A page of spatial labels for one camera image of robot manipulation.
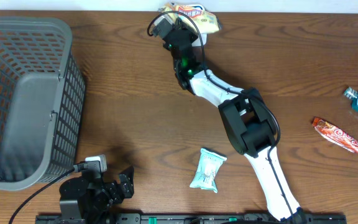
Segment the yellow snack bag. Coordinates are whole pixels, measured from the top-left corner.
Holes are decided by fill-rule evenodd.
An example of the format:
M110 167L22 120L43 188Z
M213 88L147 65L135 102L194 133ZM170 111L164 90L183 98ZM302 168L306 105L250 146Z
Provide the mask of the yellow snack bag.
M219 19L211 12L208 12L201 4L179 4L168 2L158 9L160 12L178 11L197 25L201 34L212 34L221 30Z

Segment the light teal snack packet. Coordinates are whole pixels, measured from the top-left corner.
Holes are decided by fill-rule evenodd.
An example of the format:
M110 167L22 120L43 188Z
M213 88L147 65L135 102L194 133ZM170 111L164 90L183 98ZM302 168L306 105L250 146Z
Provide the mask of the light teal snack packet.
M200 159L197 170L191 181L190 188L212 190L214 193L217 193L218 188L215 183L215 177L219 168L226 161L227 157L202 147L200 149Z

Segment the red chocolate bar wrapper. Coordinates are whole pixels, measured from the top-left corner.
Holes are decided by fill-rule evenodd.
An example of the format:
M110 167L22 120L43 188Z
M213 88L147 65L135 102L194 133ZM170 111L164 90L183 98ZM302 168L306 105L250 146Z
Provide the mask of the red chocolate bar wrapper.
M319 117L314 117L312 125L314 129L329 142L358 154L358 140L347 134L341 128Z

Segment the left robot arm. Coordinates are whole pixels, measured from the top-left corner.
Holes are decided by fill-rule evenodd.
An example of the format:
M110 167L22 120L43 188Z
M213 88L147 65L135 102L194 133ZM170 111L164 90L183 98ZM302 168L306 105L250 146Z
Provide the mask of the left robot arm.
M122 171L119 182L105 182L97 162L76 164L74 168L81 175L65 181L59 188L60 223L116 223L117 216L110 208L134 195L134 168L130 166Z

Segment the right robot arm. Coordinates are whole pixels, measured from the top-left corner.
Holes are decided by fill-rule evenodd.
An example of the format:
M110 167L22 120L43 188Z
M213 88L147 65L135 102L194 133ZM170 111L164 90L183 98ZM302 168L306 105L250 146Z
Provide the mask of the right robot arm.
M233 148L250 162L264 191L269 213L282 223L306 223L306 216L287 184L277 155L280 129L255 88L243 90L219 79L198 60L193 42L199 33L167 16L155 23L152 35L164 41L173 57L178 84L219 110Z

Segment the white barcode scanner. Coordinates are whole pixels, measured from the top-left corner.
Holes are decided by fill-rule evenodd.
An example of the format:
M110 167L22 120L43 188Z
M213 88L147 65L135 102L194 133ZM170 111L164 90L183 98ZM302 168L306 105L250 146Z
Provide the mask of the white barcode scanner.
M208 37L207 34L201 34L201 38L198 37L196 40L194 40L194 41L191 43L191 45L192 45L193 47L201 47L201 45L206 44L207 37Z

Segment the gray plastic basket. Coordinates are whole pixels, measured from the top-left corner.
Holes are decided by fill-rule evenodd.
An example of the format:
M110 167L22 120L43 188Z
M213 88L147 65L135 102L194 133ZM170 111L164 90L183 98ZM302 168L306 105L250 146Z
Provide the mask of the gray plastic basket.
M72 42L60 19L0 17L0 190L73 167L86 86Z

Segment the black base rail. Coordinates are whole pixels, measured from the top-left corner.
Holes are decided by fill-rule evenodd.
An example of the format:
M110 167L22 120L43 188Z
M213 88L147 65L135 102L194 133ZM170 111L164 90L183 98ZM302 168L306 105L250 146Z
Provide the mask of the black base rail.
M115 224L220 224L220 223L278 223L265 213L247 213L243 215L141 215L138 213L117 213L105 218L103 223ZM295 219L296 223L307 224L346 224L345 215L305 214Z

